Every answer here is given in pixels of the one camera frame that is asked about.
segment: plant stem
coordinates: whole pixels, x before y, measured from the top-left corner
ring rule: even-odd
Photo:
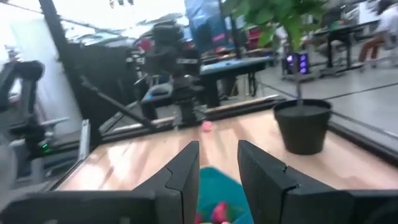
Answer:
[[[288,36],[288,41],[289,41],[289,55],[292,56],[293,59],[293,68],[292,68],[292,73],[295,76],[295,84],[296,84],[296,97],[297,97],[297,106],[299,108],[302,108],[303,106],[303,95],[302,95],[302,89],[301,89],[301,74],[300,71],[298,71],[298,64],[297,64],[297,53],[294,51],[293,48],[293,42],[292,39],[290,38],[290,35]]]

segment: green leaves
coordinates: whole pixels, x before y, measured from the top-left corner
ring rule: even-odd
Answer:
[[[324,12],[326,0],[226,0],[224,15],[244,16],[247,26],[256,25],[262,32],[259,46],[272,40],[277,26],[282,26],[289,35],[289,41],[297,50],[304,31],[316,30],[316,25],[303,24],[303,15],[320,17]]]
[[[240,5],[242,1],[246,0],[226,0],[223,3],[223,14],[224,16],[228,16],[233,14],[236,8]]]
[[[242,1],[239,6],[233,11],[232,16],[234,19],[238,18],[239,16],[244,16],[249,13],[250,5],[247,1]]]
[[[256,15],[256,24],[265,24],[274,18],[273,13],[268,8],[262,8]]]
[[[300,16],[290,15],[286,17],[281,24],[284,26],[294,50],[301,46],[301,37],[303,36],[303,25]]]
[[[272,36],[275,34],[275,28],[269,26],[261,27],[261,34],[259,37],[258,46],[263,47],[272,41]]]

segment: potted plant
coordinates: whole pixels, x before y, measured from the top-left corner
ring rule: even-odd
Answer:
[[[320,20],[325,12],[325,3],[322,0],[226,0],[223,4],[225,15],[244,16],[247,26],[261,29],[260,46],[275,40],[272,37],[280,27],[287,33],[288,55],[293,57],[292,71],[297,98],[276,105],[274,116],[286,149],[295,154],[309,155],[322,150],[331,116],[331,104],[328,102],[302,98],[296,54],[305,32],[317,29],[314,24],[307,24],[304,18],[311,15]]]

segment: chair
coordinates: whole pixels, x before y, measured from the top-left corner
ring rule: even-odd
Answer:
[[[389,54],[387,57],[379,58],[376,63],[390,61],[391,66],[398,67],[398,35],[392,35],[388,32],[383,33],[383,48]]]

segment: white wall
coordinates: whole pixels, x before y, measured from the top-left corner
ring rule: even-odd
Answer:
[[[2,69],[2,66],[8,61],[8,53],[5,48],[6,41],[2,38],[2,35],[0,35],[0,70]]]
[[[45,65],[37,94],[47,119],[70,118],[69,121],[57,125],[56,134],[78,131],[81,128],[81,114],[62,64],[56,61],[58,53],[44,16],[3,4],[0,4],[0,15],[7,19],[24,60],[39,60]]]

